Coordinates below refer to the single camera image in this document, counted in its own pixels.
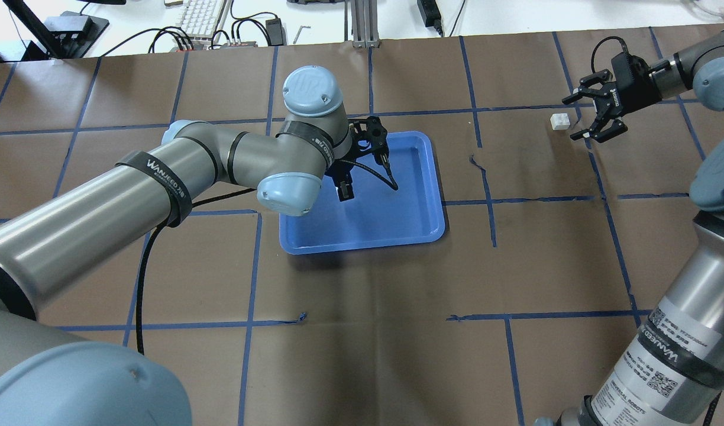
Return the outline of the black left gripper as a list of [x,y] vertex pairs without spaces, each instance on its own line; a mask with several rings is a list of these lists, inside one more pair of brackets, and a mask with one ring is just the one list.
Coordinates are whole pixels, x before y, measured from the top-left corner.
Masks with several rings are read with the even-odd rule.
[[326,175],[332,178],[334,186],[337,187],[340,202],[354,199],[351,170],[355,166],[369,172],[386,185],[389,184],[389,181],[383,175],[358,162],[360,157],[372,154],[376,164],[383,166],[386,172],[391,172],[387,142],[388,131],[384,128],[379,117],[354,118],[349,119],[348,123],[351,145],[343,156],[335,159],[326,172]]

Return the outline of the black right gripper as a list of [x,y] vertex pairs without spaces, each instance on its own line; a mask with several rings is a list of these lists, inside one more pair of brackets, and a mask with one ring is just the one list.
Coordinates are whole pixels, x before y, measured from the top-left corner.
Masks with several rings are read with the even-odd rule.
[[596,111],[591,127],[572,133],[570,140],[591,138],[595,142],[605,143],[629,130],[618,118],[660,101],[659,89],[642,57],[620,52],[611,59],[611,65],[613,71],[605,69],[581,78],[578,87],[563,98],[564,105],[583,98],[592,99]]

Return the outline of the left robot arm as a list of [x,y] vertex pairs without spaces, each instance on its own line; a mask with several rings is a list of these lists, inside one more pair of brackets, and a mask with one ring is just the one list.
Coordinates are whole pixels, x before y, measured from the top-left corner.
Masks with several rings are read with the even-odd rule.
[[286,78],[275,137],[178,120],[152,151],[133,151],[72,191],[0,225],[0,425],[191,425],[189,396],[137,348],[87,340],[38,321],[41,308],[144,234],[156,240],[218,182],[262,206],[306,215],[330,177],[353,197],[351,169],[372,154],[391,172],[387,131],[351,119],[321,66]]

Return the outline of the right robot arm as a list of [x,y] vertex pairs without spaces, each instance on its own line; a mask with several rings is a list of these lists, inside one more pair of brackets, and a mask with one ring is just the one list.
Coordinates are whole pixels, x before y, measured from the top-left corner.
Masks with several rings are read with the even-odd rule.
[[[582,76],[563,104],[588,99],[594,118],[572,133],[604,143],[627,132],[623,118],[692,92],[711,111],[724,112],[724,29],[652,63],[616,35],[620,52],[610,68]],[[700,152],[691,183],[677,198],[695,216],[652,246],[654,260],[680,267],[641,318],[597,390],[556,418],[536,425],[713,425],[724,402],[724,139]]]

